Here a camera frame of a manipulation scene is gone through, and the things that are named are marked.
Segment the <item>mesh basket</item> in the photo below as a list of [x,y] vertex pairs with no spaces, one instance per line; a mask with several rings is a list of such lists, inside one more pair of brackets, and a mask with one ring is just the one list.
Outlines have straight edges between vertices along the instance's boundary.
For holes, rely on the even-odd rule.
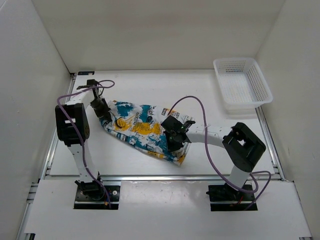
[[221,58],[214,60],[213,66],[227,111],[243,113],[273,100],[253,58]]

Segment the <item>blue and yellow pattern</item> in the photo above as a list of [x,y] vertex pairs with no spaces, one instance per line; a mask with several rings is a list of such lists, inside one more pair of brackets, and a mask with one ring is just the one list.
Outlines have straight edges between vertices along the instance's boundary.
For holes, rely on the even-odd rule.
[[[167,118],[169,109],[124,101],[110,101],[108,106],[112,121],[101,120],[100,123],[109,134],[157,158],[178,165],[184,161],[189,143],[184,143],[178,151],[168,152],[165,130],[161,123]],[[175,111],[171,115],[182,123],[193,119]]]

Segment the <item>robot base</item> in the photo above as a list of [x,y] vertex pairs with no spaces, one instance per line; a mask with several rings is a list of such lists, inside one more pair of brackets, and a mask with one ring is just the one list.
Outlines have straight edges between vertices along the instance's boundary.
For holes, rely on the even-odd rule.
[[106,190],[109,193],[111,201],[111,209],[109,204],[105,205],[105,196],[101,196],[99,199],[92,198],[84,195],[78,186],[76,189],[74,199],[74,209],[97,209],[97,210],[118,210],[120,199],[120,186],[118,185],[105,185]]
[[[223,199],[221,196],[217,196],[217,193],[222,193],[225,190],[226,185],[209,185],[209,191],[207,194],[210,198],[210,207],[211,212],[231,212],[231,211],[243,211],[252,200],[255,199],[254,194],[247,194],[240,192],[239,195],[234,200]],[[243,189],[252,191],[252,186],[246,184],[243,186]],[[254,203],[247,211],[257,211],[257,204]]]

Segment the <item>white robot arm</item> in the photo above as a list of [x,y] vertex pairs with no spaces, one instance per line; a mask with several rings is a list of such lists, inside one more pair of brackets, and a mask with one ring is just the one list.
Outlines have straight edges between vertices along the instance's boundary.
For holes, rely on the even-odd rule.
[[[175,117],[168,116],[161,124],[165,129],[168,150],[174,152],[180,149],[184,142],[205,143],[205,126],[195,121],[184,124]],[[241,189],[250,173],[266,150],[265,144],[242,122],[235,126],[207,126],[207,144],[224,148],[229,154],[234,167],[228,181]],[[229,186],[231,192],[237,191]]]
[[[80,86],[77,89],[96,87],[97,85],[97,81],[90,79],[87,80],[87,85]],[[90,128],[86,115],[86,108],[90,105],[99,119],[111,121],[111,115],[109,113],[110,108],[105,99],[100,96],[101,93],[98,88],[93,88],[92,90],[87,90],[76,95],[62,106],[79,130],[84,146],[82,146],[82,141],[79,139],[74,127],[67,119],[62,109],[58,105],[55,107],[58,138],[63,141],[71,151],[79,171],[79,181],[76,181],[75,183],[84,195],[93,197],[94,199],[99,198],[99,196],[104,193],[104,190],[102,189],[101,184],[98,184],[97,181],[93,179],[94,177],[102,183],[100,174],[92,161],[88,148]]]

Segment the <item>white table surface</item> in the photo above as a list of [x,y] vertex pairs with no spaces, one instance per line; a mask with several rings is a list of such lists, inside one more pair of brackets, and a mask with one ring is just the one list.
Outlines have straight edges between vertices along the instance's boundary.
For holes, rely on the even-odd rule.
[[[137,104],[171,106],[187,95],[199,97],[203,102],[208,124],[231,127],[237,122],[245,123],[265,142],[256,113],[246,118],[229,116],[224,112],[222,97],[215,71],[208,70],[128,70],[96,71],[94,75],[76,77],[73,92],[87,79],[114,80],[115,86],[105,89],[108,100],[127,101]],[[186,99],[175,108],[178,112],[195,117],[202,123],[202,110],[194,99]],[[216,175],[211,167],[202,143],[192,143],[181,166],[141,153],[132,146],[109,135],[100,125],[93,109],[88,106],[86,114],[90,126],[88,140],[92,160],[102,175]],[[210,154],[218,169],[225,175],[231,173],[233,163],[227,152],[217,146],[209,146]],[[265,151],[255,171],[268,170],[274,173],[269,151]],[[75,161],[63,142],[59,141],[52,162],[50,175],[78,175]]]
[[311,236],[292,182],[270,182],[257,201],[258,211],[246,212],[211,212],[206,181],[123,181],[119,210],[73,209],[76,189],[71,180],[41,180],[25,232],[34,233],[35,240],[298,240]]

